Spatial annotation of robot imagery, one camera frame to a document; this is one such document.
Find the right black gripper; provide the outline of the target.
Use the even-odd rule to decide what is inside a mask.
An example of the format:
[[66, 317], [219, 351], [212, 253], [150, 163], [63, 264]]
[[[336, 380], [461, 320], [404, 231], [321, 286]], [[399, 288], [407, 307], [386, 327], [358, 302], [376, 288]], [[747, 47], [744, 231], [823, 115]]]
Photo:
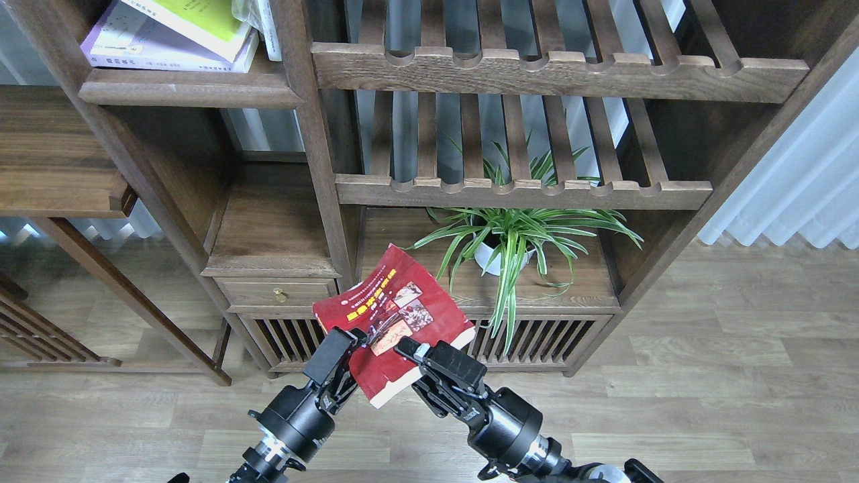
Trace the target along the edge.
[[540, 435], [543, 415], [509, 388], [491, 390], [487, 368], [439, 341], [435, 346], [402, 337], [396, 354], [417, 365], [411, 387], [439, 418], [454, 416], [469, 428], [467, 443], [483, 458], [481, 479], [546, 479], [561, 474], [561, 445]]

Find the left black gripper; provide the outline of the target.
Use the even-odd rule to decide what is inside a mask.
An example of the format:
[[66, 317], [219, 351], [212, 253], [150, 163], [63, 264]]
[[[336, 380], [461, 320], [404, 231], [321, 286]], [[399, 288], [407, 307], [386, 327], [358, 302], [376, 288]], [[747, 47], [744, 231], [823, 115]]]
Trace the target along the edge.
[[365, 345], [367, 333], [359, 328], [334, 327], [306, 363], [310, 381], [303, 388], [283, 388], [263, 412], [249, 410], [263, 431], [260, 443], [248, 450], [254, 470], [306, 470], [319, 448], [335, 429], [332, 416], [356, 390], [348, 361]]

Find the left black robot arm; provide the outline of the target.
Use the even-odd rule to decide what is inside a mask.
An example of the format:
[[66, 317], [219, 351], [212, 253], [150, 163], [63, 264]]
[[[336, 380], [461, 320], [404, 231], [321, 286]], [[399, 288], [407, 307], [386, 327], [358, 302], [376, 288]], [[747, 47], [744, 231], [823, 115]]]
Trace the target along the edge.
[[249, 411], [263, 431], [249, 447], [230, 482], [286, 482], [285, 470], [305, 471], [306, 463], [334, 431], [334, 416], [356, 390], [348, 368], [350, 356], [365, 344], [359, 328], [332, 328], [304, 367], [303, 388], [285, 386], [263, 412]]

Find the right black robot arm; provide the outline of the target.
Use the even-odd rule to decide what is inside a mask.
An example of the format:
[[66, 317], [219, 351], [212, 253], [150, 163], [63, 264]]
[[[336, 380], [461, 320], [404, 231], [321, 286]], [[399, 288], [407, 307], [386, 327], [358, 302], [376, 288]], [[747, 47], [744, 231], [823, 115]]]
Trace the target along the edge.
[[541, 435], [540, 411], [507, 387], [491, 390], [486, 366], [445, 341], [432, 347], [402, 337], [395, 351], [417, 364], [421, 377], [412, 388], [435, 415], [468, 426], [467, 443], [487, 460], [479, 480], [503, 474], [515, 482], [660, 482], [636, 459], [623, 468], [572, 464], [558, 441]]

